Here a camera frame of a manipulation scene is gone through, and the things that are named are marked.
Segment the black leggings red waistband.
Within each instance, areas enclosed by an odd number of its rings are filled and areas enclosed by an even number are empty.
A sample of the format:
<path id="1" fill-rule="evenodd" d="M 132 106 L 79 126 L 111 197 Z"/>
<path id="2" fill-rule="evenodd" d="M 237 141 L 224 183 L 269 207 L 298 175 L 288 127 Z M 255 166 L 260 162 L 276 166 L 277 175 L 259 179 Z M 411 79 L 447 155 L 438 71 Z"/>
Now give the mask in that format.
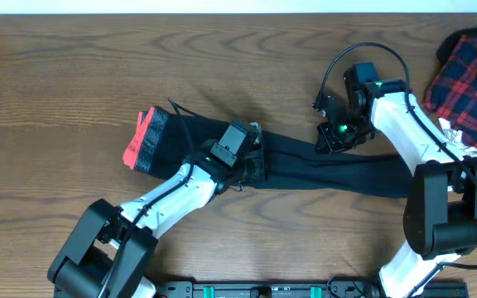
<path id="1" fill-rule="evenodd" d="M 209 140 L 220 139 L 228 124 L 202 116 L 184 116 L 152 107 L 137 117 L 136 132 L 123 153 L 123 162 L 133 171 L 168 179 L 179 169 L 187 154 L 186 135 L 191 133 L 196 149 Z M 263 134 L 266 182 L 247 186 L 272 190 L 337 189 L 364 195 L 405 198 L 412 174 L 398 155 L 318 155 L 314 145 L 272 132 Z"/>

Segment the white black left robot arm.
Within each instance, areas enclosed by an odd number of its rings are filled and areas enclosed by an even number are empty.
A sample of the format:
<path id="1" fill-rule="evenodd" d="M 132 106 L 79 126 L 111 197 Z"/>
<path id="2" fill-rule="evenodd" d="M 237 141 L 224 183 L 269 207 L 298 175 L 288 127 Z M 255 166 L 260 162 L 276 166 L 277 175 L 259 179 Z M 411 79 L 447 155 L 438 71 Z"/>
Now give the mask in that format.
<path id="1" fill-rule="evenodd" d="M 93 202 L 82 214 L 47 272 L 68 297 L 152 297 L 143 276 L 158 239 L 188 213 L 229 187 L 265 178 L 261 148 L 238 156 L 200 150 L 154 190 L 113 206 Z"/>

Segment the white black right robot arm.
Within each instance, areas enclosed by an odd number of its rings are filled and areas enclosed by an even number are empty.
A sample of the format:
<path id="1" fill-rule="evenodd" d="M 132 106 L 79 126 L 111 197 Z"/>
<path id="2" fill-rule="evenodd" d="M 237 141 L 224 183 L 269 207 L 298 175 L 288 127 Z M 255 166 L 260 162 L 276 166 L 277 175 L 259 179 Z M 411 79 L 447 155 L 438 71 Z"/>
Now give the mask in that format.
<path id="1" fill-rule="evenodd" d="M 376 131 L 394 145 L 412 174 L 403 214 L 405 242 L 382 266 L 386 297 L 413 297 L 446 267 L 477 248 L 477 157 L 450 144 L 403 80 L 344 77 L 349 105 L 320 90 L 312 107 L 328 152 L 347 151 Z"/>

